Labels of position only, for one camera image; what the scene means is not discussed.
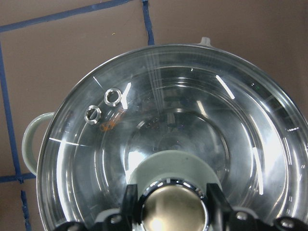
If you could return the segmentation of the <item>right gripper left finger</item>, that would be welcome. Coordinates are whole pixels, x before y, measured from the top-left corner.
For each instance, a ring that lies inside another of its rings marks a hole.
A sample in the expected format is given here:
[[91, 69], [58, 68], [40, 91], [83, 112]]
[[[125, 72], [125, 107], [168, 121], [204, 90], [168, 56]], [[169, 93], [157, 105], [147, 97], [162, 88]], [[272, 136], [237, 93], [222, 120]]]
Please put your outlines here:
[[91, 227], [92, 231], [131, 231], [138, 203], [137, 184], [128, 184], [120, 208], [100, 212]]

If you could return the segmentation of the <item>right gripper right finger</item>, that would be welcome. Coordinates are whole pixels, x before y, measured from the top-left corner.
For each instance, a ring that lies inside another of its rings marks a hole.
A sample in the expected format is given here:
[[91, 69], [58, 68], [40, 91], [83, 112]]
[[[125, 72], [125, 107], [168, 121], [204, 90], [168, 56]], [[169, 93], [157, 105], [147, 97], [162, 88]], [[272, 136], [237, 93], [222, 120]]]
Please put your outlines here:
[[230, 206], [216, 183], [206, 185], [207, 209], [214, 231], [256, 231], [257, 219], [246, 208]]

